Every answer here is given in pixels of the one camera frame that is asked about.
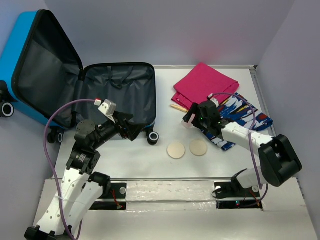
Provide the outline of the wooden stick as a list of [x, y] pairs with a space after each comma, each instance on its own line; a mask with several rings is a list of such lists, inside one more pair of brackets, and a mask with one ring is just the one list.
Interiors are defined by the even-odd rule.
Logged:
[[175, 105], [175, 104], [171, 104], [170, 107], [178, 110], [178, 111], [181, 111], [181, 112], [184, 112], [184, 113], [187, 113], [189, 110], [182, 107], [182, 106], [179, 106], [179, 105]]

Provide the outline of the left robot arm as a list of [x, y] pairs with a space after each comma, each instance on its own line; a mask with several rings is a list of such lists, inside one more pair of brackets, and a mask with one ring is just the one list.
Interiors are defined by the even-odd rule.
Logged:
[[27, 240], [58, 240], [72, 237], [82, 220], [99, 198], [110, 194], [111, 178], [94, 169], [101, 157], [98, 148], [116, 135], [134, 141], [145, 128], [132, 123], [132, 114], [116, 111], [113, 120], [101, 125], [92, 120], [81, 121], [75, 132], [75, 143], [57, 193], [36, 226], [29, 227]]

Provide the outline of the beige round disc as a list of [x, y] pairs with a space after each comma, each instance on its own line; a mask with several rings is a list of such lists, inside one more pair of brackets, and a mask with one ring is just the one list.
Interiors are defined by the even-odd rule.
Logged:
[[201, 139], [194, 139], [189, 144], [190, 152], [197, 157], [205, 155], [208, 151], [207, 144]]
[[167, 154], [173, 159], [180, 159], [185, 155], [186, 149], [185, 146], [178, 142], [172, 142], [167, 147]]

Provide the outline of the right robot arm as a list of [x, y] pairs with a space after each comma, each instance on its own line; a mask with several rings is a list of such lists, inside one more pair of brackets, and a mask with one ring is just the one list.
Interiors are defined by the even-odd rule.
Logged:
[[260, 185], [280, 187], [303, 168], [286, 136], [264, 135], [231, 119], [222, 118], [216, 104], [210, 100], [200, 104], [193, 103], [182, 120], [206, 134], [243, 147], [249, 150], [253, 157], [259, 158], [260, 165], [255, 164], [251, 169], [241, 170], [226, 186], [215, 190], [213, 194], [216, 198], [222, 193], [242, 196], [249, 188]]

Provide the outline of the blue white patterned cloth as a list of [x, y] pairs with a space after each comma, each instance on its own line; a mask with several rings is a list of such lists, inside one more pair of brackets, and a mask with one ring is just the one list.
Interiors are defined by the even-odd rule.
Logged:
[[[253, 123], [254, 116], [252, 110], [249, 106], [243, 101], [246, 99], [239, 93], [235, 93], [239, 96], [229, 96], [226, 100], [222, 101], [218, 107], [218, 111], [222, 118], [228, 118], [234, 122], [237, 122], [239, 125], [249, 129]], [[264, 131], [267, 128], [270, 128], [273, 125], [273, 120], [264, 114], [262, 111], [257, 109], [255, 106], [250, 104], [255, 112], [255, 124], [253, 130], [256, 132]], [[228, 151], [235, 146], [233, 142], [228, 142], [222, 140], [211, 133], [202, 132], [214, 145], [222, 149], [223, 151]]]

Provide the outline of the pink cloth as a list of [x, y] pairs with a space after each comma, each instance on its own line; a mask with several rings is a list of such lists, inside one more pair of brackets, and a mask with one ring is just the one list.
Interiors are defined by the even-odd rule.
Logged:
[[171, 100], [188, 110], [193, 103], [200, 104], [215, 94], [214, 98], [221, 104], [239, 86], [238, 81], [201, 62], [173, 86], [175, 94]]

